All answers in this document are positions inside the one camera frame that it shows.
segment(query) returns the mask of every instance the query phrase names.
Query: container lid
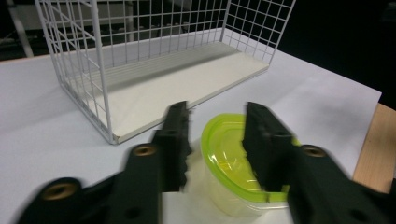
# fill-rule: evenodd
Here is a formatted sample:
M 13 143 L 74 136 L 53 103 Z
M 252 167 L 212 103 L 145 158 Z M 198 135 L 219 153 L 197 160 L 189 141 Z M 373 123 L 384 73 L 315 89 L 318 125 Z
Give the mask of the container lid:
M 213 176 L 238 197 L 255 203 L 285 202 L 282 192 L 263 191 L 242 146 L 245 115 L 220 114 L 210 120 L 202 134 L 201 150 Z

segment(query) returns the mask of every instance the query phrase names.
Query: plastic food container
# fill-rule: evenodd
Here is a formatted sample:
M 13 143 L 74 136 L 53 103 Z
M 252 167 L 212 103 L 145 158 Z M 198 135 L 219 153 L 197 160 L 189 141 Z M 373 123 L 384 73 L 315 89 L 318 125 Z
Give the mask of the plastic food container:
M 210 120 L 201 138 L 209 196 L 233 217 L 262 215 L 288 207 L 288 187 L 282 192 L 262 191 L 242 147 L 245 116 L 221 114 Z

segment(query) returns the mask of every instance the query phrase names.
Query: wire grid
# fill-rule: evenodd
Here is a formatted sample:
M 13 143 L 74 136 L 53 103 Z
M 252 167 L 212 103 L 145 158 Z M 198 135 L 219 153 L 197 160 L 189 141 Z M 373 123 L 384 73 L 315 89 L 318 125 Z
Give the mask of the wire grid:
M 61 86 L 110 143 L 107 69 L 216 42 L 270 63 L 294 6 L 294 0 L 35 1 Z
M 295 0 L 229 1 L 222 42 L 271 63 L 294 3 Z

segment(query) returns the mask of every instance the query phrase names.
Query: white table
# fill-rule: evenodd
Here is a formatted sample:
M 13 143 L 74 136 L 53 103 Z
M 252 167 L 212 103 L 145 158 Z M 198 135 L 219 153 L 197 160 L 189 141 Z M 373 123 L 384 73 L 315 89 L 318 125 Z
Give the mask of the white table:
M 267 72 L 192 110 L 190 140 L 199 140 L 217 114 L 244 113 L 251 101 L 269 106 L 303 144 L 330 150 L 352 176 L 379 97 L 379 91 L 278 51 Z M 59 87 L 48 56 L 0 63 L 0 108 L 0 223 L 12 223 L 32 193 L 54 178 L 80 177 L 90 185 L 116 173 L 127 149 L 152 135 L 109 145 Z M 200 178 L 191 181 L 188 197 L 164 194 L 165 223 L 292 223 L 287 210 L 226 217 L 202 197 Z

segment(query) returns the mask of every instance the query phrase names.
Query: white wire basket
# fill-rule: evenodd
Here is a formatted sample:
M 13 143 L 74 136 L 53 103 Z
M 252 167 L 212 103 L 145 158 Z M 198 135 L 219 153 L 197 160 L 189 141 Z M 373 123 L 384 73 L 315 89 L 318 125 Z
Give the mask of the white wire basket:
M 110 144 L 265 71 L 295 0 L 35 0 L 59 83 Z

